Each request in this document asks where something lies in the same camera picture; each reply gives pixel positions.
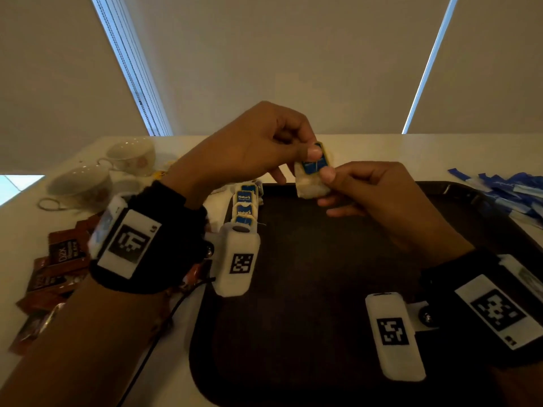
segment cup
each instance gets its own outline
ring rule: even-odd
[[[45,211],[88,209],[99,212],[107,207],[113,192],[109,169],[101,165],[85,165],[62,174],[46,187],[47,197],[37,204]],[[56,203],[47,207],[44,201]]]
[[[150,176],[155,166],[155,146],[150,138],[129,138],[109,148],[105,157],[99,158],[111,163],[111,169],[124,171],[135,176]]]

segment wristband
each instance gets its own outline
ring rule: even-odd
[[[424,270],[421,283],[466,352],[497,367],[543,360],[543,306],[488,250]]]
[[[203,239],[206,209],[194,211],[185,202],[159,181],[133,196],[91,261],[94,280],[108,289],[135,294],[180,285],[193,264],[213,251]]]

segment person's right hand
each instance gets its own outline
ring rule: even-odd
[[[330,217],[370,215],[403,250],[438,265],[473,250],[432,205],[401,163],[350,162],[320,170],[334,192],[318,200]]]

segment black cable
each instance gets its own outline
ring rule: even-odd
[[[124,392],[123,397],[121,397],[120,401],[118,402],[117,407],[122,406],[124,401],[126,400],[126,397],[128,397],[128,394],[130,393],[130,390],[132,390],[132,387],[136,383],[139,375],[141,374],[143,368],[145,367],[145,364],[147,363],[147,360],[149,360],[149,357],[151,357],[151,353],[153,353],[153,350],[155,349],[156,345],[159,343],[160,338],[164,334],[164,331],[166,331],[166,329],[168,328],[169,321],[172,319],[173,315],[175,314],[175,312],[177,311],[177,309],[179,308],[179,306],[181,305],[183,300],[186,299],[189,295],[191,295],[192,292],[194,290],[196,290],[198,287],[200,287],[201,285],[212,283],[213,281],[215,281],[215,277],[206,278],[206,279],[196,283],[193,288],[191,288],[188,292],[183,294],[183,296],[179,299],[179,301],[177,301],[177,303],[175,303],[175,305],[173,306],[172,311],[170,312],[170,315],[168,316],[168,318],[166,320],[164,320],[164,322],[162,323],[162,327],[160,328],[159,332],[156,334],[155,338],[153,339],[153,343],[151,344],[151,347],[149,348],[149,351],[147,351],[147,354],[146,354],[145,358],[143,359],[143,361],[141,362],[141,364],[139,366],[139,369],[136,371],[136,374],[134,375],[134,377],[132,377],[132,381],[130,382],[130,384],[126,388],[126,391]]]

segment cup handle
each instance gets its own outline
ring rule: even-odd
[[[43,205],[41,205],[41,202],[42,202],[42,201],[53,201],[53,202],[57,203],[57,207],[56,207],[56,208],[48,208],[48,207],[44,207]],[[49,197],[40,198],[40,200],[37,202],[37,208],[39,208],[40,210],[43,210],[43,211],[65,211],[65,210],[72,210],[71,208],[68,208],[68,207],[61,207],[61,206],[60,206],[60,201],[56,200],[55,198],[49,198]]]
[[[113,165],[113,163],[111,162],[111,160],[108,159],[108,158],[101,157],[101,158],[99,158],[98,160],[96,160],[96,164],[98,164],[98,165],[101,166],[102,164],[100,164],[100,161],[107,161],[108,163],[110,163],[111,166],[104,166],[104,167],[107,167],[107,168],[109,168],[109,169],[112,170],[112,171],[121,171],[121,170],[115,168],[115,166]]]

